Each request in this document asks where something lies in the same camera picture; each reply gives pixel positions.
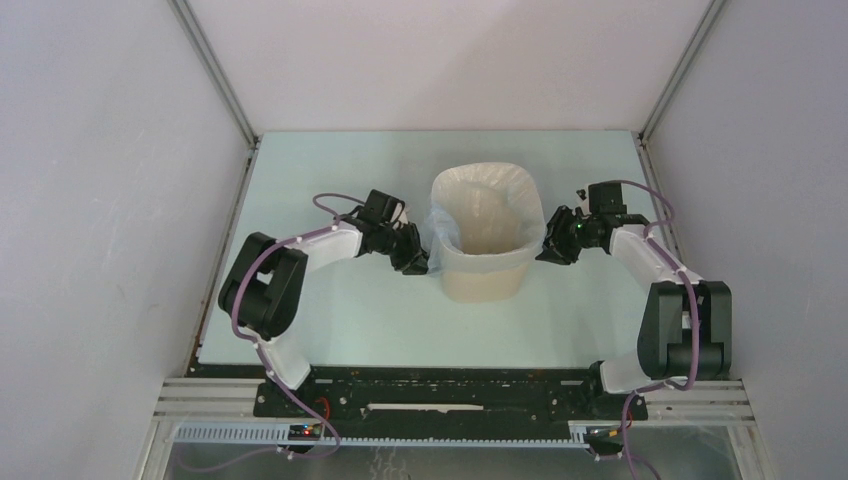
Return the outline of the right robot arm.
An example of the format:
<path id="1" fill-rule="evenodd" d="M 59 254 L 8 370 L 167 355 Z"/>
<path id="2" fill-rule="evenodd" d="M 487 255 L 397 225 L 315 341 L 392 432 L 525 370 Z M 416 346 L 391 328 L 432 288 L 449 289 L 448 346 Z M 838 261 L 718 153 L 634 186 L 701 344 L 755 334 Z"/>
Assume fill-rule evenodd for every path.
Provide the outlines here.
<path id="1" fill-rule="evenodd" d="M 588 249 L 618 260 L 647 292 L 633 352 L 596 364 L 597 378 L 581 392 L 585 411 L 606 418 L 622 395 L 659 388 L 689 390 L 727 375 L 732 363 L 732 293 L 708 281 L 662 246 L 660 221 L 629 212 L 624 180 L 589 184 L 580 204 L 560 206 L 546 226 L 538 260 L 571 265 Z"/>

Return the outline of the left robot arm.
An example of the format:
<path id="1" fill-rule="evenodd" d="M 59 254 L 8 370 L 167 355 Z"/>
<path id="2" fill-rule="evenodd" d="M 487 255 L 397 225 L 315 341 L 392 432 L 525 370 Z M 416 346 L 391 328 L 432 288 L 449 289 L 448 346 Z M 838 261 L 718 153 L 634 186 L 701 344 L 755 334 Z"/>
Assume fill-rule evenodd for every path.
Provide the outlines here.
<path id="1" fill-rule="evenodd" d="M 368 254 L 384 255 L 402 275 L 428 272 L 429 255 L 403 200 L 372 190 L 347 213 L 326 207 L 332 221 L 317 230 L 275 239 L 250 234 L 220 287 L 217 304 L 234 335 L 256 351 L 269 379 L 280 386 L 278 404 L 304 416 L 316 403 L 304 382 L 311 365 L 289 329 L 296 318 L 308 274 Z"/>

